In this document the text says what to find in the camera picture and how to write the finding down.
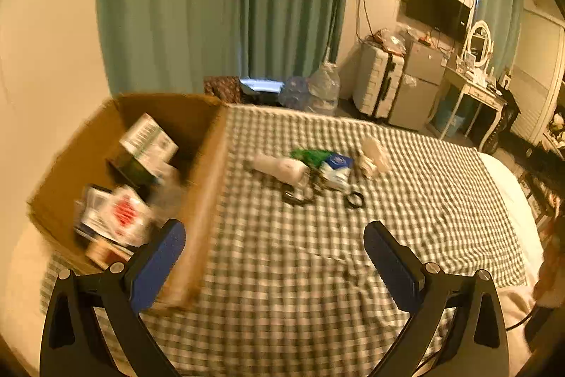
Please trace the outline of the person's hand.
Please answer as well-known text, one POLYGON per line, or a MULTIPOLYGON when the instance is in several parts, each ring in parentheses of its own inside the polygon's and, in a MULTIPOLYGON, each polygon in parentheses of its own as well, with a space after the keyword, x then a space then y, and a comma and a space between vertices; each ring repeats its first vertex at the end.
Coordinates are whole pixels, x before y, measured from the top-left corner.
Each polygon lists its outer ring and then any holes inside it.
POLYGON ((564 304, 564 215, 553 220, 543 253, 543 263, 534 285, 536 304, 557 308, 564 304))

